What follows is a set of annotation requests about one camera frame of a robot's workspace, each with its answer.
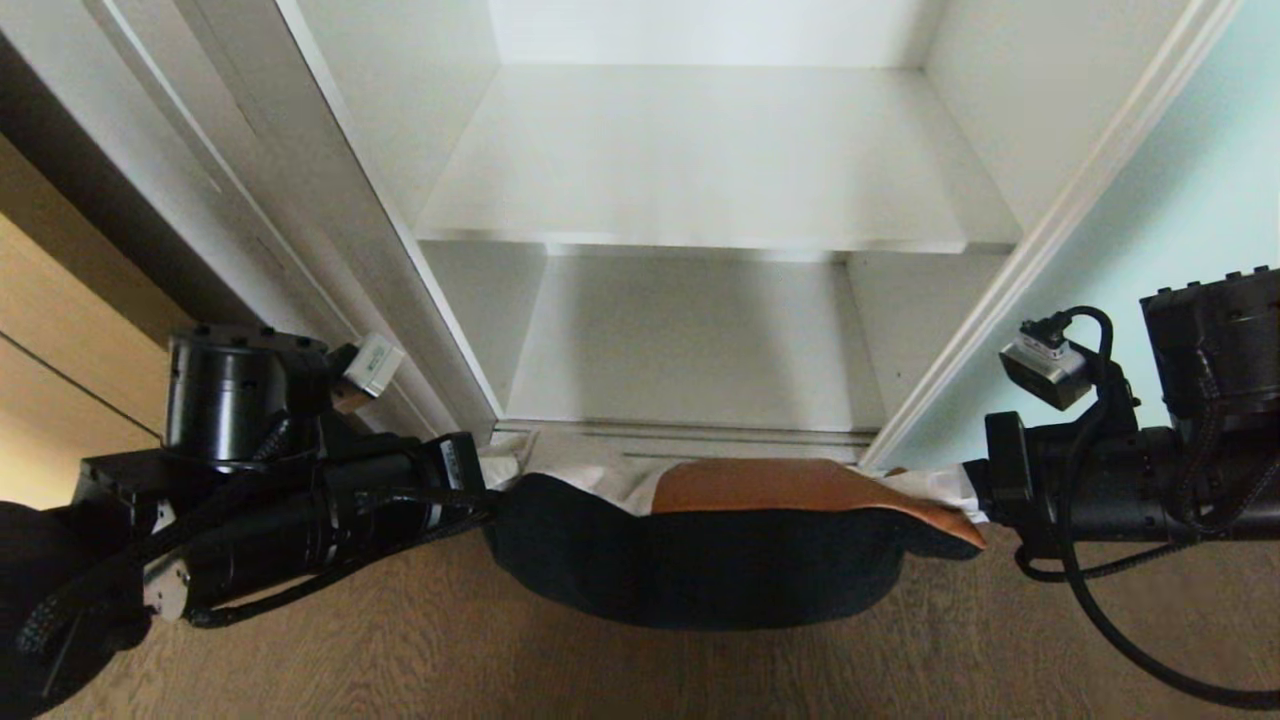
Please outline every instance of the wood floor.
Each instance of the wood floor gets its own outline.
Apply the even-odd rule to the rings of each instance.
[[[553,605],[494,566],[471,534],[236,628],[157,623],[55,715],[1230,714],[1130,666],[1070,591],[1018,574],[1011,533],[986,534],[992,547],[972,562],[909,561],[893,593],[860,616],[710,634],[628,628]],[[1094,587],[1121,628],[1175,666],[1280,685],[1280,544],[1193,548]]]

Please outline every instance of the wall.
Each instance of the wall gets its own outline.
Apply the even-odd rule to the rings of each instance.
[[[412,222],[498,69],[486,5],[297,3],[392,202]]]
[[[925,72],[1030,232],[1188,0],[955,0]]]
[[[1165,424],[1138,299],[1160,287],[1280,265],[1280,4],[1252,0],[1181,97],[1048,270],[884,462],[934,466],[986,456],[982,418],[1018,410],[1028,425],[1064,415],[1015,388],[996,357],[1024,318],[1076,304],[1115,322],[1144,425]],[[1087,320],[1071,336],[1096,343]],[[1087,404],[1071,410],[1076,415]]]
[[[81,459],[160,442],[5,337],[0,375],[0,501],[67,505]]]

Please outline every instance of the black cable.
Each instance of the black cable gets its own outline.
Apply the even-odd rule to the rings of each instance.
[[[1098,400],[1091,409],[1097,409],[1097,411],[1084,421],[1080,427],[1080,433],[1071,445],[1071,451],[1068,456],[1066,473],[1062,475],[1062,487],[1060,488],[1057,497],[1059,544],[1061,546],[1062,552],[1062,568],[1066,575],[1066,582],[1070,584],[1076,602],[1080,603],[1080,609],[1084,611],[1084,615],[1091,623],[1093,623],[1093,626],[1102,633],[1102,637],[1105,637],[1112,647],[1119,650],[1120,653],[1128,657],[1134,665],[1162,683],[1187,694],[1228,707],[1236,707],[1242,710],[1280,710],[1280,689],[1240,691],[1213,685],[1184,675],[1147,655],[1142,648],[1134,644],[1133,641],[1125,637],[1125,634],[1121,633],[1115,624],[1111,623],[1111,619],[1107,618],[1106,612],[1102,611],[1097,601],[1093,598],[1093,593],[1089,592],[1089,587],[1084,579],[1084,573],[1080,569],[1080,561],[1075,555],[1075,541],[1071,537],[1071,503],[1078,489],[1076,480],[1080,475],[1080,468],[1084,464],[1084,451],[1093,442],[1098,425],[1106,418],[1106,410],[1111,402],[1111,387],[1107,383],[1107,365],[1111,361],[1111,345],[1115,331],[1111,325],[1111,319],[1096,307],[1071,307],[1059,315],[1068,318],[1087,315],[1097,320],[1098,325],[1102,328],[1102,342],[1098,346],[1098,355],[1101,356],[1101,368],[1098,370]]]
[[[251,618],[257,618],[259,615],[269,612],[271,610],[278,610],[280,607],[284,607],[285,605],[289,605],[312,593],[323,591],[324,588],[337,583],[338,580],[348,578],[355,573],[372,565],[374,562],[378,562],[379,560],[383,560],[385,557],[390,557],[397,552],[408,550],[411,547],[417,547],[436,541],[442,541],[445,538],[451,538],[453,536],[458,536],[467,530],[472,530],[475,528],[485,525],[490,520],[493,520],[493,516],[494,516],[493,510],[489,509],[477,510],[471,515],[463,518],[462,520],[453,523],[452,525],[443,525],[435,528],[434,530],[424,533],[413,538],[412,541],[385,548],[378,553],[372,553],[365,557],[352,559],[348,562],[325,570],[324,573],[315,575],[314,578],[308,578],[291,588],[283,589],[270,597],[255,600],[253,602],[246,602],[243,605],[236,605],[232,607],[191,609],[187,611],[186,615],[187,623],[191,626],[200,628],[202,630],[227,628],[237,623],[243,623],[244,620],[248,620]]]
[[[1198,468],[1198,465],[1194,461],[1184,465],[1183,474],[1188,479],[1198,477],[1192,470],[1193,468]],[[1192,482],[1179,483],[1178,519],[1197,533],[1204,536],[1220,533],[1239,520],[1240,515],[1249,509],[1249,505],[1253,505],[1253,501],[1271,486],[1277,475],[1280,475],[1280,452],[1276,452],[1270,460],[1262,462],[1256,471],[1254,479],[1249,482],[1248,489],[1226,500],[1225,503],[1215,503],[1216,506],[1207,515],[1199,514],[1196,489]]]
[[[216,528],[232,510],[268,482],[270,482],[268,475],[246,473],[218,488],[191,514],[129,543],[88,571],[63,584],[27,616],[18,630],[18,651],[37,656],[47,652],[52,641],[81,611],[99,602],[104,593],[119,584],[123,578],[140,575],[148,562]]]
[[[1194,547],[1199,544],[1198,542],[1174,542],[1169,544],[1162,544],[1160,547],[1153,547],[1151,550],[1144,550],[1142,552],[1135,552],[1133,555],[1126,555],[1119,560],[1112,560],[1102,565],[1094,565],[1093,568],[1085,568],[1080,570],[1087,580],[1096,580],[1098,578],[1106,578],[1107,575],[1116,575],[1124,573],[1125,570],[1133,570],[1134,568],[1151,562],[1152,560],[1160,560],[1161,557],[1169,557],[1176,552],[1181,552],[1188,547]],[[1014,562],[1018,564],[1018,569],[1023,571],[1024,575],[1036,580],[1037,583],[1065,583],[1066,573],[1059,570],[1041,570],[1032,565],[1034,560],[1028,557],[1027,546],[1018,546],[1014,551]]]

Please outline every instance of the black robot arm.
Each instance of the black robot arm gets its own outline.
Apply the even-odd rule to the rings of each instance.
[[[0,716],[70,697],[154,615],[225,626],[484,523],[471,436],[360,434],[334,411],[360,392],[349,368],[376,370],[383,350],[177,333],[163,448],[84,460],[68,507],[0,503]]]
[[[991,415],[989,457],[965,468],[989,518],[1021,537],[1024,571],[1070,584],[1130,660],[1213,702],[1280,707],[1280,693],[1160,665],[1084,584],[1203,541],[1280,538],[1280,272],[1162,291],[1143,309],[1174,427],[1138,428],[1110,319],[1075,307],[1028,323],[1001,355],[1059,409],[1091,388],[1097,402],[1074,423],[1029,429],[1015,413]],[[1103,327],[1097,352],[1062,334],[1080,315]],[[200,327],[177,334],[172,355],[163,448],[86,460],[68,507],[0,502],[0,716],[70,697],[155,615],[233,624],[493,516],[470,436],[360,434],[338,416],[360,395],[351,372],[376,387],[387,354]],[[1116,539],[1164,544],[1079,568],[1076,541]],[[1044,560],[1064,570],[1033,566]],[[301,582],[229,605],[291,580]]]
[[[1074,423],[1024,429],[1016,413],[987,416],[989,457],[965,465],[982,507],[1023,541],[1015,560],[1037,580],[1065,582],[1098,630],[1162,682],[1202,700],[1280,708],[1280,691],[1236,691],[1188,678],[1120,633],[1085,579],[1204,541],[1280,539],[1280,270],[1142,300],[1172,428],[1139,429],[1129,383],[1111,361],[1111,320],[1079,307],[1027,323],[1001,359],[1009,377],[1066,409],[1097,387]],[[1092,352],[1062,337],[1074,316],[1102,327]],[[1082,569],[1076,541],[1165,543]],[[1060,560],[1062,571],[1036,569]]]

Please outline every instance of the white cloth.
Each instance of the white cloth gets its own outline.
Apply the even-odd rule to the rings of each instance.
[[[608,443],[571,433],[534,430],[480,451],[485,487],[506,491],[521,475],[563,480],[643,518],[663,473],[685,460],[627,457]]]
[[[627,457],[607,442],[552,430],[534,430],[480,450],[480,470],[489,489],[506,491],[520,477],[539,473],[558,478],[637,518],[653,510],[653,496],[663,473],[681,462],[686,460]],[[973,523],[987,521],[961,465],[914,470],[892,478],[870,477],[902,495],[960,510]]]
[[[964,465],[947,465],[936,470],[910,470],[897,475],[873,478],[879,484],[918,500],[928,500],[965,514],[970,523],[988,523],[978,507],[978,493],[969,482]]]

